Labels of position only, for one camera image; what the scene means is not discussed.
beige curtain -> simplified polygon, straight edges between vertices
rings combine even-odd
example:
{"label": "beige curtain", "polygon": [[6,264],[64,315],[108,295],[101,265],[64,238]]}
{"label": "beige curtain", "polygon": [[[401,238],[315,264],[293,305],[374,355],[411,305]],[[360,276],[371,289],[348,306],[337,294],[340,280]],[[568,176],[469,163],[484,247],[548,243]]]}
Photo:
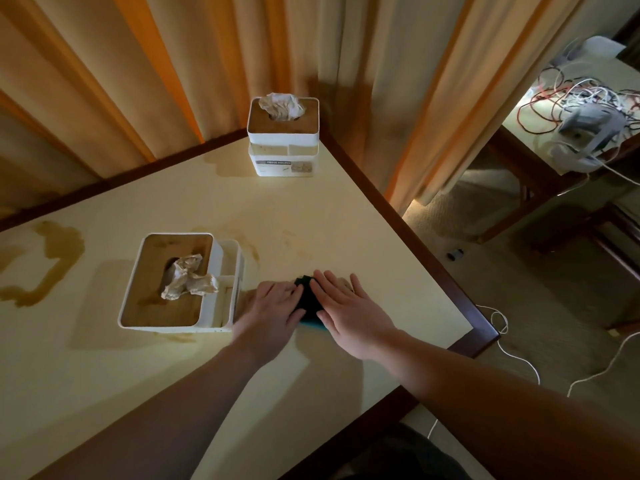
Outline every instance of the beige curtain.
{"label": "beige curtain", "polygon": [[[625,3],[608,23],[640,6]],[[0,0],[0,217],[245,127],[271,91],[319,97],[402,211],[455,181],[567,27],[604,5]]]}

dark green sponge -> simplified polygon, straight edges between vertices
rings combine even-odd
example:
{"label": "dark green sponge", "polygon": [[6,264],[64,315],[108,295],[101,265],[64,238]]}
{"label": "dark green sponge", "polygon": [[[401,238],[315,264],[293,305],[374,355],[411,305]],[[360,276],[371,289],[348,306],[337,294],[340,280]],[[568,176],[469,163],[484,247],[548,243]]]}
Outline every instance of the dark green sponge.
{"label": "dark green sponge", "polygon": [[313,279],[311,276],[304,275],[302,278],[298,278],[295,281],[296,286],[302,285],[305,287],[304,291],[302,291],[300,301],[296,306],[296,310],[303,308],[307,311],[300,322],[316,328],[324,328],[326,330],[323,323],[320,321],[320,318],[317,316],[317,312],[324,310],[324,308],[320,305],[320,302],[317,300],[314,292],[311,291],[311,287],[309,286],[311,279]]}

small black object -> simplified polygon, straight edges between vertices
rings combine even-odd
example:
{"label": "small black object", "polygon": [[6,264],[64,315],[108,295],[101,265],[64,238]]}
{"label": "small black object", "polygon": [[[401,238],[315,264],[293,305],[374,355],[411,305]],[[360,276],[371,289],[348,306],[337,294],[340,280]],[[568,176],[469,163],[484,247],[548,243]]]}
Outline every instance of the small black object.
{"label": "small black object", "polygon": [[460,259],[464,255],[465,253],[462,249],[454,249],[453,251],[447,253],[447,258],[449,258],[450,261],[455,261],[457,259]]}
{"label": "small black object", "polygon": [[311,291],[309,282],[312,279],[313,277],[307,276],[307,275],[302,276],[302,278],[296,279],[295,281],[296,286],[302,285],[305,287],[304,291],[302,291],[302,296],[300,297],[300,301],[296,305],[296,310],[299,308],[303,308],[304,310],[307,311],[307,313],[305,313],[305,316],[302,317],[302,320],[300,320],[300,322],[309,326],[314,326],[316,328],[324,328],[326,330],[326,327],[324,326],[320,318],[318,318],[317,316],[317,313],[320,310],[324,310],[324,308],[322,307],[322,305],[320,305],[320,302],[316,298],[316,295],[314,295],[314,292]]}

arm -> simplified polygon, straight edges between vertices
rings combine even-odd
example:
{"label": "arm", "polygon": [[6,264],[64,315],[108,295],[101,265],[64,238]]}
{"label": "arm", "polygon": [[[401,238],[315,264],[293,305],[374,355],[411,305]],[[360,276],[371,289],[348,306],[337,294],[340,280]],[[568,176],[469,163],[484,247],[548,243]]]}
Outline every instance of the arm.
{"label": "arm", "polygon": [[311,287],[348,353],[379,362],[497,478],[640,478],[640,443],[555,392],[396,329],[329,271]]}
{"label": "arm", "polygon": [[261,283],[232,342],[34,479],[188,479],[254,373],[289,341],[303,287]]}

hand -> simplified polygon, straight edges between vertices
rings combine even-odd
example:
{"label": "hand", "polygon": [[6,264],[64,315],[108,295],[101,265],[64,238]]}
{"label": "hand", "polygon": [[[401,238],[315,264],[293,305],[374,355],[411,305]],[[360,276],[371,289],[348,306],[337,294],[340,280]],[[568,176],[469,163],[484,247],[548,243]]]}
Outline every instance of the hand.
{"label": "hand", "polygon": [[323,306],[317,315],[340,347],[359,359],[372,358],[380,340],[396,330],[389,315],[362,289],[355,274],[351,275],[353,291],[341,283],[331,271],[317,269],[309,286]]}
{"label": "hand", "polygon": [[293,311],[302,291],[302,285],[290,282],[262,282],[245,313],[234,323],[233,343],[247,347],[259,367],[277,357],[304,316],[301,308]]}

